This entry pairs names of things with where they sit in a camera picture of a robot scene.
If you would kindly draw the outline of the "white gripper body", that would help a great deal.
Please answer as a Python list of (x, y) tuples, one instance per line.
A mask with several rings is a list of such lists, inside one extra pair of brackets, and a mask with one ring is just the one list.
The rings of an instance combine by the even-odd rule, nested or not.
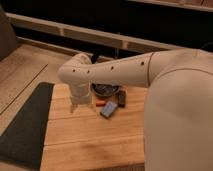
[(91, 84), (70, 85), (70, 99), (74, 105), (89, 104), (92, 101)]

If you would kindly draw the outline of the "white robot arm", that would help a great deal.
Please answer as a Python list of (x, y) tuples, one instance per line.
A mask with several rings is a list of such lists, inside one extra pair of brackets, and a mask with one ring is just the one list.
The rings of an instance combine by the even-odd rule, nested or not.
[(90, 101), (92, 83), (146, 87), (145, 171), (213, 171), (213, 53), (177, 49), (93, 64), (83, 54), (59, 78), (73, 104)]

